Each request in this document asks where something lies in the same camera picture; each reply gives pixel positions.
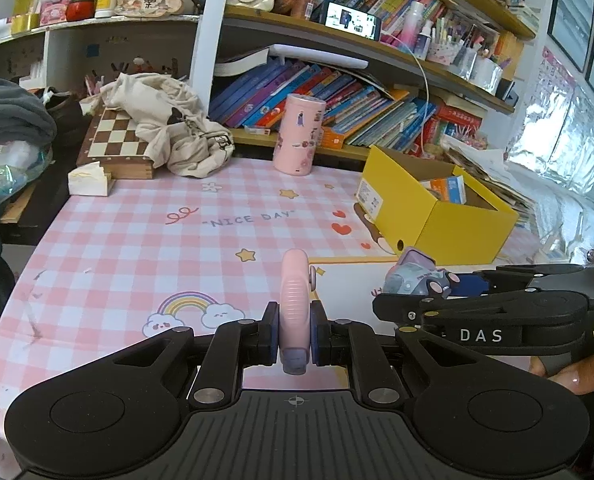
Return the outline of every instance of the finger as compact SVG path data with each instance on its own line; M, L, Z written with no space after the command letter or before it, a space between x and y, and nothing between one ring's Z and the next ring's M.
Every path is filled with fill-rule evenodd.
M577 395L594 392L594 355L564 368L550 380Z
M546 367L543 365L541 359L539 359L538 357L533 356L530 358L530 367L528 368L528 371L531 374L538 375L539 377L546 376Z

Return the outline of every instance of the pink checkered tablecloth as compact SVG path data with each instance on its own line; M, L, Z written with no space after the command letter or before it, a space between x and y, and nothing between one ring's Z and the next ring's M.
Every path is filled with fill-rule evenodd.
M0 320L0 476L19 472L4 416L30 386L171 326L203 334L259 319L278 300L290 248L310 258L390 256L354 210L359 179L328 168L292 177L267 161L235 159L205 180L161 172L119 181L107 198L70 198ZM536 244L515 230L504 254L520 263ZM273 367L247 370L244 385L264 387L269 374L276 388L343 380L326 368L295 378Z

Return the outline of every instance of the cloud print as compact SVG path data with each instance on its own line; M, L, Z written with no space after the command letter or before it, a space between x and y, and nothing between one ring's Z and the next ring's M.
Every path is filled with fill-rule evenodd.
M202 316L202 325L206 328L216 328L229 321L244 319L246 315L227 303L209 305Z
M175 316L171 314L152 314L148 318L148 322L143 326L141 331L146 337L152 337L157 334L161 334L166 330L170 330L175 326L184 326L183 321L179 321Z

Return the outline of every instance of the heart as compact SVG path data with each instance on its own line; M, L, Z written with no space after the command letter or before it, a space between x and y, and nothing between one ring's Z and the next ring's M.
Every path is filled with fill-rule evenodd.
M349 235L352 232L352 228L349 225L339 225L334 223L330 227L343 236Z

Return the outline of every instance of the pencil cup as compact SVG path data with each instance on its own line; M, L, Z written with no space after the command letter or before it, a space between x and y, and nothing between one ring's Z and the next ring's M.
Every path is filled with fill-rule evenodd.
M454 75L458 75L466 81L472 74L472 69L475 65L475 58L477 57L477 51L474 48L463 47L464 53L454 59L452 65L448 68Z
M426 59L448 66L457 57L460 48L459 43L431 43Z
M312 169L326 102L314 97L288 94L272 164L290 175L307 175Z
M487 57L477 56L470 82L494 95L503 74L504 71L497 63Z

